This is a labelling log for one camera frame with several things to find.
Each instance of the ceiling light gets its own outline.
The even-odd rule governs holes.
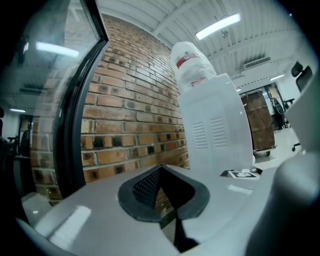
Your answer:
[[[10,108],[11,111],[13,112],[20,112],[20,113],[25,113],[26,111],[23,109],[16,109],[16,108]]]
[[[278,79],[278,78],[282,78],[284,75],[285,75],[285,74],[281,74],[281,75],[278,75],[278,76],[276,76],[276,77],[272,77],[272,78],[270,78],[270,81],[275,80],[275,79]]]
[[[63,46],[46,43],[46,42],[36,42],[35,48],[39,51],[45,51],[54,54],[61,54],[73,58],[77,58],[79,56],[79,52],[77,50],[73,50],[70,48],[66,48]]]
[[[233,23],[239,22],[241,20],[240,14],[234,14],[227,18],[224,18],[222,20],[219,20],[218,22],[206,27],[205,29],[201,30],[200,32],[196,33],[196,37],[201,40],[205,38],[206,36],[212,34],[213,32],[216,32],[224,27],[227,27]]]

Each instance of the sticker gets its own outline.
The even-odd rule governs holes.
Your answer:
[[[187,55],[184,55],[183,57],[181,57],[175,64],[176,67],[179,69],[180,66],[185,63],[187,60],[192,59],[192,58],[198,58],[199,56],[196,55],[195,53],[189,53]]]

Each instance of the black frame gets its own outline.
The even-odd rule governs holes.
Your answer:
[[[86,184],[80,147],[82,116],[94,69],[110,43],[97,3],[92,0],[82,0],[81,3],[86,14],[92,19],[92,25],[100,39],[85,56],[71,79],[55,118],[54,168],[63,198]]]

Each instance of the white plastic housing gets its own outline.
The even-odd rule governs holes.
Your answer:
[[[219,176],[252,166],[252,139],[245,108],[227,74],[178,97],[190,170]]]

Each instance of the white wall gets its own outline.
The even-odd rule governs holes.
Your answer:
[[[4,117],[1,119],[3,122],[2,137],[9,141],[8,137],[18,135],[20,114],[12,112],[9,109],[4,109]]]
[[[297,99],[300,96],[299,89],[296,85],[296,77],[293,77],[291,75],[291,68],[294,66],[296,61],[298,61],[303,66],[303,68],[306,68],[306,66],[310,66],[313,75],[318,72],[319,69],[318,57],[307,39],[302,42],[301,47],[299,47],[296,55],[294,56],[294,59],[295,61],[288,69],[285,76],[275,81],[282,98],[286,100]]]

